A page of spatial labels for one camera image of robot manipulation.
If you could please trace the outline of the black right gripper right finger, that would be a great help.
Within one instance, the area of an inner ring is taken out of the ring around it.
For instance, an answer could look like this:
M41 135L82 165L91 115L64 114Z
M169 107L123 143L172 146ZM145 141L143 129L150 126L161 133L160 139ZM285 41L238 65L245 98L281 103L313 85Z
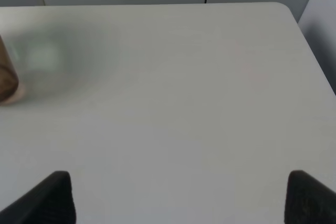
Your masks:
M284 223L335 223L335 192L302 170L289 174Z

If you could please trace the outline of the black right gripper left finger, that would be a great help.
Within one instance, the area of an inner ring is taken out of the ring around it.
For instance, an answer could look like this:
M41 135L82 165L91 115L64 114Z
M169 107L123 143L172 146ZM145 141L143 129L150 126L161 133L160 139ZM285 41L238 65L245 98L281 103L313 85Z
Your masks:
M1 223L76 223L71 177L55 171L1 210Z

